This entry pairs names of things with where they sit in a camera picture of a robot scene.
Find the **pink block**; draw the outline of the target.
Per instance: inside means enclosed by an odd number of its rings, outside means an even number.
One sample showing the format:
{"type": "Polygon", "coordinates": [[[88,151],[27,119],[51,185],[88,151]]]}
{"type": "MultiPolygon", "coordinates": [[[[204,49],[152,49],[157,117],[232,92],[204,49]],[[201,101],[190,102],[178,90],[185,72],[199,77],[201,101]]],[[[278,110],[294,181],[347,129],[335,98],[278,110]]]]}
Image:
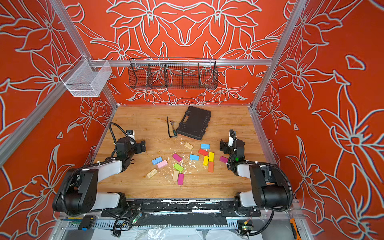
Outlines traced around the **pink block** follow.
{"type": "Polygon", "coordinates": [[[159,162],[159,163],[157,164],[157,167],[158,167],[159,169],[162,169],[162,168],[164,168],[164,167],[167,166],[167,165],[168,165],[168,162],[167,162],[166,160],[164,160],[164,161],[159,162]]]}

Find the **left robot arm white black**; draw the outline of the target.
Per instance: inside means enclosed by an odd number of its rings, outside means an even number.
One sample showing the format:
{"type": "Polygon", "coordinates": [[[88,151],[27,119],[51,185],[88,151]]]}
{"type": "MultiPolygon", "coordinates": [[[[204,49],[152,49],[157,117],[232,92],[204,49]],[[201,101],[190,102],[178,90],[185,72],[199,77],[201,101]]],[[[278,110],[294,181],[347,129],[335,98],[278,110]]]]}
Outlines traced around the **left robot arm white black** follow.
{"type": "Polygon", "coordinates": [[[53,200],[53,210],[76,217],[101,210],[107,216],[124,219],[129,206],[123,193],[101,193],[99,182],[120,174],[135,163],[134,155],[146,152],[146,141],[137,141],[135,131],[110,123],[114,150],[102,162],[69,169],[53,200]]]}

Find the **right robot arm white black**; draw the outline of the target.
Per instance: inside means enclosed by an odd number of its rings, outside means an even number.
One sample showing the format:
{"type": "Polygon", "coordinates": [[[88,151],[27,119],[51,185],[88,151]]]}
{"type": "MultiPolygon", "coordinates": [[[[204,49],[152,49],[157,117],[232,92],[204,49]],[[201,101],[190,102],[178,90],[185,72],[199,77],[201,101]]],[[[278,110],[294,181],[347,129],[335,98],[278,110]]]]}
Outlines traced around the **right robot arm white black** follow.
{"type": "Polygon", "coordinates": [[[293,188],[287,175],[276,165],[253,162],[245,158],[245,142],[229,130],[229,140],[220,141],[220,151],[228,154],[227,169],[234,175],[247,178],[251,190],[236,193],[235,209],[255,208],[275,212],[287,211],[293,203],[293,188]]]}

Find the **black plastic tool case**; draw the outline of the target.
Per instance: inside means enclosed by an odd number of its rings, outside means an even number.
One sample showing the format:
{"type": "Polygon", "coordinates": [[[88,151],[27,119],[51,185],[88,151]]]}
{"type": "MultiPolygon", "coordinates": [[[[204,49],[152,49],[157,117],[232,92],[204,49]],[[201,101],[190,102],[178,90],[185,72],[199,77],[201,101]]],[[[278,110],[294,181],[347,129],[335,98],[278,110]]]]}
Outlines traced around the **black plastic tool case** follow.
{"type": "Polygon", "coordinates": [[[211,116],[211,111],[189,106],[176,132],[178,135],[201,141],[206,133],[211,116]]]}

